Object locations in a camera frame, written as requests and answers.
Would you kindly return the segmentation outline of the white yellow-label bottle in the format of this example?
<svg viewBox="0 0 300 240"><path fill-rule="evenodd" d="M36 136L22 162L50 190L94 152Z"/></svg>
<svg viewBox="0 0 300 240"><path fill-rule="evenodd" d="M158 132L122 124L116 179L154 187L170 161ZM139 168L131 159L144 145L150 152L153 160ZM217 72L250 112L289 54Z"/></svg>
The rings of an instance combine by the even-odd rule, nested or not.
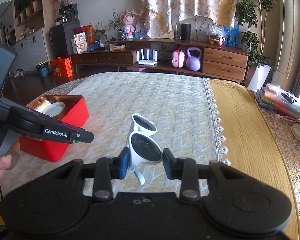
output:
<svg viewBox="0 0 300 240"><path fill-rule="evenodd" d="M52 105L52 103L49 100L43 100L34 110L43 113L43 111L50 105Z"/></svg>

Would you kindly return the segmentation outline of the black speaker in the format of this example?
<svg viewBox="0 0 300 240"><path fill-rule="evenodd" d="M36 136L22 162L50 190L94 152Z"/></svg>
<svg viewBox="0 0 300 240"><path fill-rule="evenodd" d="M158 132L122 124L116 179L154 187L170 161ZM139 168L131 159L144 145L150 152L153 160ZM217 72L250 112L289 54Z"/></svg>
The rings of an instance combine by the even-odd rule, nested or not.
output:
<svg viewBox="0 0 300 240"><path fill-rule="evenodd" d="M187 23L182 23L180 25L180 38L181 40L190 40L191 39L191 25Z"/></svg>

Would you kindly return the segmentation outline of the green potted tree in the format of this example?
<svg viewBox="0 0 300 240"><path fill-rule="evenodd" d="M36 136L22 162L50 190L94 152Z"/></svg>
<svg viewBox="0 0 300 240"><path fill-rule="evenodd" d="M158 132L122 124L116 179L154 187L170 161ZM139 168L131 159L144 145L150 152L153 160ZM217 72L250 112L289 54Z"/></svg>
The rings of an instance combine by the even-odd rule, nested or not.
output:
<svg viewBox="0 0 300 240"><path fill-rule="evenodd" d="M239 26L247 26L241 33L241 44L249 54L250 66L273 66L270 57L264 55L266 41L266 21L268 14L276 7L278 0L237 0L235 19Z"/></svg>

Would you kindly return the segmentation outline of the stack of colourful folders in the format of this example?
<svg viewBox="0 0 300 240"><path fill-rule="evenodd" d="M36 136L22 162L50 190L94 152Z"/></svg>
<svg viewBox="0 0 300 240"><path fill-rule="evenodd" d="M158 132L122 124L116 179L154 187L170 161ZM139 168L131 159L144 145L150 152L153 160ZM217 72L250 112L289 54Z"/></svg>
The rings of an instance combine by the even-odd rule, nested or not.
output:
<svg viewBox="0 0 300 240"><path fill-rule="evenodd" d="M299 99L280 86L268 83L265 87L254 91L254 96L262 108L300 119Z"/></svg>

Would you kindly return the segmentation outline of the floral hanging cloth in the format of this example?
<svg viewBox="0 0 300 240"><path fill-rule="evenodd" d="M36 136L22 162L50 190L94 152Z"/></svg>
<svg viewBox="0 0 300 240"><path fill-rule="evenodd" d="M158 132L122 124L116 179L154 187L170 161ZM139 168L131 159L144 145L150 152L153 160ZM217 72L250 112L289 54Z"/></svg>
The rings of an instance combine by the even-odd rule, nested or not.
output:
<svg viewBox="0 0 300 240"><path fill-rule="evenodd" d="M149 38L159 38L181 21L205 17L217 25L232 27L238 0L142 0L140 13Z"/></svg>

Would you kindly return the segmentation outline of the black mini fridge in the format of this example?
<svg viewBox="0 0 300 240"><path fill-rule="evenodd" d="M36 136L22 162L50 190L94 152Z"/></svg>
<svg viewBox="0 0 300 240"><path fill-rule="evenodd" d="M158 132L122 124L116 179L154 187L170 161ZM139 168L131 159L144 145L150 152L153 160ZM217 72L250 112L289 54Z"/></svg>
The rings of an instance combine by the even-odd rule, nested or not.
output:
<svg viewBox="0 0 300 240"><path fill-rule="evenodd" d="M54 58L68 57L74 53L71 40L74 39L74 29L80 27L79 21L65 22L49 30Z"/></svg>

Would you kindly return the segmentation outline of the snack box with cartoon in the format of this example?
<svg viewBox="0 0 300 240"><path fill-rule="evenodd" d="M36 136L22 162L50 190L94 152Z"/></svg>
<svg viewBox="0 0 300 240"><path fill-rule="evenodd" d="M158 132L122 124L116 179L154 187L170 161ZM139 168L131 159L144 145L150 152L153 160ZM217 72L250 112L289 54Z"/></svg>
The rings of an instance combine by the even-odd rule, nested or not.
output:
<svg viewBox="0 0 300 240"><path fill-rule="evenodd" d="M87 51L87 39L85 32L74 35L75 52L80 54Z"/></svg>

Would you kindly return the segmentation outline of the purple kettlebell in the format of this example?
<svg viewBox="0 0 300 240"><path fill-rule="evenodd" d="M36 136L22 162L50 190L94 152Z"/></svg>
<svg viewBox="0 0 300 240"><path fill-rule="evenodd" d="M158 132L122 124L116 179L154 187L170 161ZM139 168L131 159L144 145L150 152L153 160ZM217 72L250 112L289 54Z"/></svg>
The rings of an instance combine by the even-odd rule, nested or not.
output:
<svg viewBox="0 0 300 240"><path fill-rule="evenodd" d="M192 56L191 51L196 51L199 53L199 56ZM187 48L187 60L186 67L192 71L198 71L201 68L200 58L202 56L202 50L197 47Z"/></svg>

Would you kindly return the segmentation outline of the blue picture card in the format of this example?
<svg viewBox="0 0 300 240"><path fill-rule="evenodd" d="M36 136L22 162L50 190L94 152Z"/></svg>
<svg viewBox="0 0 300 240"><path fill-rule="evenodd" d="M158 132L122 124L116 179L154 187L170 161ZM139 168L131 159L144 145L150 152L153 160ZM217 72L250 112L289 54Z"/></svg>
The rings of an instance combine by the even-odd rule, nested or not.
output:
<svg viewBox="0 0 300 240"><path fill-rule="evenodd" d="M234 25L233 28L224 26L224 37L225 37L225 46L229 47L239 47L239 27Z"/></svg>

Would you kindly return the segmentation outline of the wooden TV cabinet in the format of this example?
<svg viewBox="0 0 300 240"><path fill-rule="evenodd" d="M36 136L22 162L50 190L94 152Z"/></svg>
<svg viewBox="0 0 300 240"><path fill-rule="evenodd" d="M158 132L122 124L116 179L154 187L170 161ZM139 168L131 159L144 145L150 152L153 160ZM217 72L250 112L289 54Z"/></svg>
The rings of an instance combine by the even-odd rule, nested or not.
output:
<svg viewBox="0 0 300 240"><path fill-rule="evenodd" d="M189 70L186 66L175 68L171 64L172 53L180 48L187 56L187 48L197 47L202 50L201 68L198 71ZM157 64L144 66L137 63L136 51L140 49L155 49ZM248 72L249 55L243 49L227 46L216 46L208 42L177 39L129 39L109 42L107 50L98 49L70 55L71 64L78 66L107 66L146 68L154 72L166 71L174 74L204 76L237 83L245 82Z"/></svg>

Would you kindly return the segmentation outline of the dark teal bucket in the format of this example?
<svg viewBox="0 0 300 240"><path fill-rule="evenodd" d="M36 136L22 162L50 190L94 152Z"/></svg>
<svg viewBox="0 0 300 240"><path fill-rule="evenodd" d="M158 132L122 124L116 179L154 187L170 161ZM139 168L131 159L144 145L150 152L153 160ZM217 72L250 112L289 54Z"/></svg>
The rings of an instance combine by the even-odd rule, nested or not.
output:
<svg viewBox="0 0 300 240"><path fill-rule="evenodd" d="M39 77L44 78L50 75L49 64L47 61L42 61L36 64L36 69Z"/></svg>

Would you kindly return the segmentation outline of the yellow woven table runner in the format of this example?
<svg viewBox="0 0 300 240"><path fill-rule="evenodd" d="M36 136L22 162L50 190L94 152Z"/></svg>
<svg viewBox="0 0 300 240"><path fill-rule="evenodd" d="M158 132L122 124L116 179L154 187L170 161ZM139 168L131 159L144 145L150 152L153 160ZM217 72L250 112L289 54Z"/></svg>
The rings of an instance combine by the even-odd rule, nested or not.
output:
<svg viewBox="0 0 300 240"><path fill-rule="evenodd" d="M300 239L296 197L283 154L255 98L244 86L211 79L218 106L225 146L231 166L280 191L292 203L292 215L285 229L290 239Z"/></svg>

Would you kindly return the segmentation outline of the white round sunglasses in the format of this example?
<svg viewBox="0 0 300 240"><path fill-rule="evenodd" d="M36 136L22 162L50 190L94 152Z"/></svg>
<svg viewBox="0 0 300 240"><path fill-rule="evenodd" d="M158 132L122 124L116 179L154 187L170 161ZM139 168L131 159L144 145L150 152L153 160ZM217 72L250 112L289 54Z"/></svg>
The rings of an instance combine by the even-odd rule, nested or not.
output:
<svg viewBox="0 0 300 240"><path fill-rule="evenodd" d="M144 175L138 171L139 164L157 165L162 161L162 150L151 138L158 129L153 122L138 113L132 114L126 147L129 149L130 160L128 169L134 173L138 182L145 183Z"/></svg>

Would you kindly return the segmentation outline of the white planter pot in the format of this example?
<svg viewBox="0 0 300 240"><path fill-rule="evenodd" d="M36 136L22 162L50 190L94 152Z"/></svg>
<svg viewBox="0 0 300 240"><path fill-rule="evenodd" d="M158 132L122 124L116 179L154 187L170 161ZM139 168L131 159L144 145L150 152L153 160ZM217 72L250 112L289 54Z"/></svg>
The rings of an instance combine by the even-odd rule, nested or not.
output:
<svg viewBox="0 0 300 240"><path fill-rule="evenodd" d="M249 82L248 89L251 91L257 91L258 89L261 89L267 79L270 70L271 66L269 65L262 65L257 67Z"/></svg>

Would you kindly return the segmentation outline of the orange gift bag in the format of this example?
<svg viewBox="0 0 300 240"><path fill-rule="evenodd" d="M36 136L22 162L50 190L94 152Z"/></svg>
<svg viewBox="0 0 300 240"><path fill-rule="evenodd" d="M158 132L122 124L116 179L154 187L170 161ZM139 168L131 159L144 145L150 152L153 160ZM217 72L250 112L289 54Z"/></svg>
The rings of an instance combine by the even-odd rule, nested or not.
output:
<svg viewBox="0 0 300 240"><path fill-rule="evenodd" d="M50 61L51 71L54 77L71 77L73 76L72 67L69 58L60 58Z"/></svg>

